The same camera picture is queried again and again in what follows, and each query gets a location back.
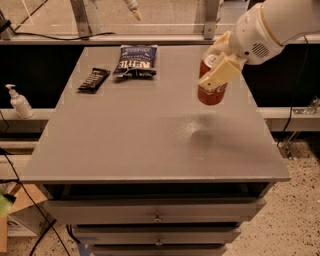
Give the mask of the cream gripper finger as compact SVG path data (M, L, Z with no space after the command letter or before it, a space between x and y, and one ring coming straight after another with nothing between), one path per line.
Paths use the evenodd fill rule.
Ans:
M243 69L243 59L236 55L219 56L217 63L199 79L198 85L207 92L213 92L237 78Z
M217 62L229 56L232 51L229 46L231 32L227 31L221 35L204 53L202 59L209 62Z

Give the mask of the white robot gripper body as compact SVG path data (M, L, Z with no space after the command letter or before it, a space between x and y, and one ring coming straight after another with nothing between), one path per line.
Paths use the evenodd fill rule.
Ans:
M243 14L229 37L231 51L246 58L249 65L260 65L284 49L269 29L263 7L263 3L258 3Z

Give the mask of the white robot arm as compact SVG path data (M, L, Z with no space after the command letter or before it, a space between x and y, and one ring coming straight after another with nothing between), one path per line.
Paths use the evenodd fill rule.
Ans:
M260 65L284 47L320 31L320 0L265 0L244 13L206 53L212 65L198 82L213 93L237 78L245 64Z

